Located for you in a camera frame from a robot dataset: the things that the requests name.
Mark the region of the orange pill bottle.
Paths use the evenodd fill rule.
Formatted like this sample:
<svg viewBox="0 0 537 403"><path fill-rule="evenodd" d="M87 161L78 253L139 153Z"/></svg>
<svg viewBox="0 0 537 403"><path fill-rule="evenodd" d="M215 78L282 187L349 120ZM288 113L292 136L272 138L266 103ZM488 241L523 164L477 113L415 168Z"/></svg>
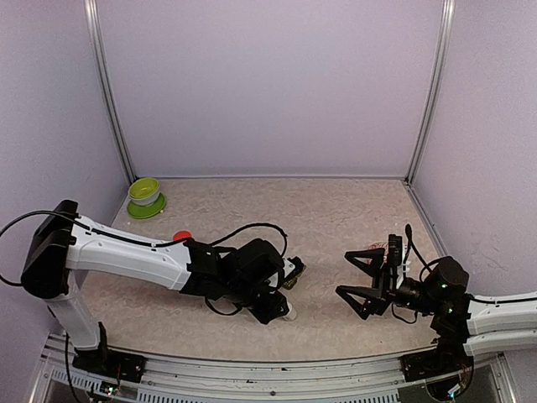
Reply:
<svg viewBox="0 0 537 403"><path fill-rule="evenodd" d="M184 242L187 239L192 238L192 234L189 231L181 230L174 234L173 241L174 242Z"/></svg>

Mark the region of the green weekly pill organizer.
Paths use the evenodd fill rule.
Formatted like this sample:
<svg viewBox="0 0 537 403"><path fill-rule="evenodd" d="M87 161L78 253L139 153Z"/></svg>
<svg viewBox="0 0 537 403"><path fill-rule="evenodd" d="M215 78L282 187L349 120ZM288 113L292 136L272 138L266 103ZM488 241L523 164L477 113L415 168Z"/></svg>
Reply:
<svg viewBox="0 0 537 403"><path fill-rule="evenodd" d="M292 290L292 289L296 286L296 284L297 284L297 282L298 282L298 280L299 280L299 278L300 278L301 276L302 276L302 274L301 274L301 273L298 273L297 275L295 275L294 277L292 277L290 280L286 280L286 281L282 284L282 286L283 286L286 290Z"/></svg>

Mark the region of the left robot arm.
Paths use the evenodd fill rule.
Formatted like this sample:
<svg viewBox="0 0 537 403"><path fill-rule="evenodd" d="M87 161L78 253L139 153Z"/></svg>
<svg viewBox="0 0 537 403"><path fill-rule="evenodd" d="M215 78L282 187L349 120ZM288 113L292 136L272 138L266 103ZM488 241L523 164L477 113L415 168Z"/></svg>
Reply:
<svg viewBox="0 0 537 403"><path fill-rule="evenodd" d="M291 317L293 307L280 290L304 265L299 258L286 258L269 241L255 238L233 248L220 240L202 243L184 235L165 242L103 226L79 214L77 207L77 202L64 200L53 211L26 213L5 228L30 217L45 218L15 285L45 301L76 351L99 373L112 372L117 354L81 297L76 271L143 280L201 297L207 306L225 298L236 313L246 309L262 324Z"/></svg>

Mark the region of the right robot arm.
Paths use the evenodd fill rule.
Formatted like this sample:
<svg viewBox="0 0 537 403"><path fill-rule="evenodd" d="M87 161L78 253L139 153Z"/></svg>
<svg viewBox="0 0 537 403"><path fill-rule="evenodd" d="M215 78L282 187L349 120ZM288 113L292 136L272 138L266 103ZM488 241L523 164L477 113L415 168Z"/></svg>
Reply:
<svg viewBox="0 0 537 403"><path fill-rule="evenodd" d="M431 368L445 373L461 360L485 353L524 350L536 345L536 295L474 296L469 274L451 256L423 258L419 279L409 276L408 259L418 255L412 227L391 234L384 248L348 251L346 260L368 275L369 287L339 285L336 293L363 320L404 308L430 317L439 337L429 355Z"/></svg>

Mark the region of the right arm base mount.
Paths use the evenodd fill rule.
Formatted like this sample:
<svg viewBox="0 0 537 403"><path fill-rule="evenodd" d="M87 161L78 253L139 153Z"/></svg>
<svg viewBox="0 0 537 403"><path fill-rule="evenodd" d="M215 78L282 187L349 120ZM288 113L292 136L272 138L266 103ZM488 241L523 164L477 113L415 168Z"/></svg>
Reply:
<svg viewBox="0 0 537 403"><path fill-rule="evenodd" d="M464 352L427 350L405 354L399 359L406 382L434 378L472 367L473 357Z"/></svg>

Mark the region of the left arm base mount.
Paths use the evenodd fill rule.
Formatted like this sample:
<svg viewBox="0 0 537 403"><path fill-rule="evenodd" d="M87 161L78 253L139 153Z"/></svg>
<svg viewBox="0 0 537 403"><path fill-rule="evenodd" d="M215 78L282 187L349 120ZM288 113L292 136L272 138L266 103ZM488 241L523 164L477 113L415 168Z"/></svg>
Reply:
<svg viewBox="0 0 537 403"><path fill-rule="evenodd" d="M99 374L139 384L145 369L146 358L142 355L106 350L78 351L73 358L73 366L88 373Z"/></svg>

